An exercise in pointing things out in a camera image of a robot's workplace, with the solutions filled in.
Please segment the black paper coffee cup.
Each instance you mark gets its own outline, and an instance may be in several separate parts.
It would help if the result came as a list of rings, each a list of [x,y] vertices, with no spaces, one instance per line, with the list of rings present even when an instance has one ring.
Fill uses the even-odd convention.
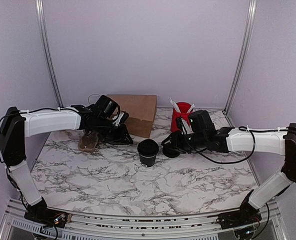
[[[141,165],[145,168],[150,168],[155,164],[156,154],[152,156],[139,155]]]

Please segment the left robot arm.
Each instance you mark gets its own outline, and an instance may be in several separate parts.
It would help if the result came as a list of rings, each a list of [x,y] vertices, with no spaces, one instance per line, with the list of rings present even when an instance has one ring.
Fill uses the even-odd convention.
[[[5,164],[10,183],[27,202],[25,219],[47,226],[63,228],[69,214],[49,209],[31,176],[26,162],[25,139],[33,135],[65,130],[85,130],[99,134],[112,145],[130,145],[133,140],[125,121],[129,114],[106,95],[89,106],[71,105],[58,108],[19,110],[8,108],[0,119],[0,162]]]

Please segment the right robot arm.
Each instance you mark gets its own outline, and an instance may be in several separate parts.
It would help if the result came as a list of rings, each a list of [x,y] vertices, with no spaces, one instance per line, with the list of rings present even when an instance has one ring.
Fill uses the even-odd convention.
[[[238,210],[221,213],[217,223],[222,229],[252,224],[262,219],[259,209],[275,196],[281,195],[296,183],[296,123],[274,129],[251,129],[247,126],[216,129],[209,113],[198,110],[189,114],[192,133],[188,133],[181,117],[176,118],[178,130],[161,143],[162,152],[169,158],[180,154],[211,151],[218,153],[255,152],[285,156],[279,172],[250,191]]]

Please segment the brown paper bag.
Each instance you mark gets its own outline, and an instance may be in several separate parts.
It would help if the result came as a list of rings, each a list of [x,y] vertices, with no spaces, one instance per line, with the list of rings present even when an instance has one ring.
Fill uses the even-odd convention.
[[[117,102],[122,111],[129,114],[125,124],[131,135],[150,137],[156,115],[156,95],[109,94],[108,97]]]

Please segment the white stirrer left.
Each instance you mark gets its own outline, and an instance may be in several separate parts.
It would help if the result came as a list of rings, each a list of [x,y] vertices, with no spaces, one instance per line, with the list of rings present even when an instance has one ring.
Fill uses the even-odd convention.
[[[174,102],[171,98],[170,98],[170,103],[171,103],[171,105],[173,106],[173,108],[174,108],[174,110],[175,110],[176,112],[178,112],[178,113],[181,112],[180,109],[179,109],[179,107],[178,107],[178,105],[177,105],[177,103]]]

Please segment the white stirrer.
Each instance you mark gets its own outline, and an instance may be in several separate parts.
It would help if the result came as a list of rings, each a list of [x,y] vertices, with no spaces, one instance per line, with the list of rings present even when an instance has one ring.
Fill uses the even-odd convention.
[[[173,108],[174,108],[174,110],[175,110],[176,112],[178,112],[178,113],[181,112],[180,109],[179,109],[179,107],[178,107],[178,105],[177,105],[177,103],[174,102],[171,98],[170,98],[170,103],[171,103],[171,105],[173,106]]]
[[[194,107],[195,107],[195,105],[192,104],[192,105],[190,106],[190,108],[187,110],[187,114],[190,113],[190,112],[192,112],[192,110],[194,109]]]

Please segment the cardboard cup carrier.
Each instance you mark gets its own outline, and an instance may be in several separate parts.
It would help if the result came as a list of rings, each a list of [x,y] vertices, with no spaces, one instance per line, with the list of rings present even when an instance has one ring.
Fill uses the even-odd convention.
[[[82,152],[94,152],[98,142],[99,137],[97,132],[84,132],[78,142],[78,149]]]

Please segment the white stirrer right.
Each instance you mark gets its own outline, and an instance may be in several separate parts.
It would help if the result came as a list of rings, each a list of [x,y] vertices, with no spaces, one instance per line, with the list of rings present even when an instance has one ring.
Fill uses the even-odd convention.
[[[190,113],[190,112],[192,112],[192,110],[194,109],[194,107],[195,107],[195,105],[192,104],[192,105],[190,106],[190,108],[187,110],[187,114]]]

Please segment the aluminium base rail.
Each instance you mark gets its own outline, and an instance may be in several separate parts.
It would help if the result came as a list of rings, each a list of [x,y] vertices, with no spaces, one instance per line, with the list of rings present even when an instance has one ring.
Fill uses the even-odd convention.
[[[275,202],[256,218],[237,220],[232,210],[191,215],[104,215],[54,209],[54,221],[26,219],[20,200],[10,199],[0,240],[288,240]]]

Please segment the right aluminium frame post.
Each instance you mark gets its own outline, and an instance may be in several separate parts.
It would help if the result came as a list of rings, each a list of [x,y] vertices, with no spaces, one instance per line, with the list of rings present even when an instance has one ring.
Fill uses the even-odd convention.
[[[255,22],[255,14],[257,9],[257,0],[250,0],[249,6],[248,6],[248,13],[247,13],[247,19],[246,19],[246,25],[244,30],[244,36],[241,44],[241,51],[239,54],[239,58],[237,61],[237,67],[234,73],[232,85],[228,94],[228,98],[225,104],[224,112],[227,115],[229,111],[232,108],[233,101],[235,99],[238,85],[241,80],[242,71],[244,68],[244,63],[246,60],[247,52],[250,47],[250,42],[252,38],[253,28],[254,28],[254,22]]]

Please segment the aluminium frame post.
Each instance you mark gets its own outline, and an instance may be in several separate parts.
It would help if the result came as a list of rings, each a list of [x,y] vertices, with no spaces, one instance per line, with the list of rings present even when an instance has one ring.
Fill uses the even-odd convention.
[[[57,77],[55,74],[55,69],[51,57],[51,51],[50,51],[50,45],[48,40],[48,34],[47,34],[47,28],[46,28],[46,21],[45,21],[45,15],[44,15],[44,7],[43,7],[43,1],[42,0],[36,0],[36,11],[37,11],[37,20],[39,25],[39,31],[41,36],[41,42],[43,46],[43,51],[45,55],[46,65],[50,76],[50,82],[54,91],[55,99],[57,102],[57,105],[59,107],[63,107],[63,101],[59,90],[59,85],[57,82]]]
[[[255,22],[255,14],[257,9],[257,0],[250,0],[249,6],[248,6],[248,13],[247,13],[247,19],[246,19],[246,25],[244,30],[244,36],[241,44],[241,51],[239,54],[239,58],[237,61],[237,67],[234,73],[232,85],[228,94],[228,98],[225,104],[224,112],[227,115],[229,111],[232,108],[233,101],[235,99],[238,85],[241,80],[242,71],[244,68],[244,63],[246,60],[247,52],[250,47],[250,42],[252,38],[253,28],[254,28],[254,22]]]

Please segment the left aluminium frame post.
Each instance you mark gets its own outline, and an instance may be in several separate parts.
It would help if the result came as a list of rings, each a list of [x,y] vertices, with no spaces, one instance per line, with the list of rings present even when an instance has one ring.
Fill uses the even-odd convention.
[[[36,0],[36,11],[37,11],[37,20],[39,25],[39,31],[41,36],[41,42],[43,46],[43,51],[45,55],[46,65],[50,76],[50,82],[54,91],[55,99],[57,102],[57,105],[59,107],[63,107],[63,101],[59,90],[59,85],[57,82],[57,77],[55,74],[55,69],[51,57],[51,51],[50,51],[50,45],[48,40],[48,34],[47,34],[47,28],[46,28],[46,21],[45,21],[45,15],[44,15],[44,7],[43,7],[43,1],[42,0]]]

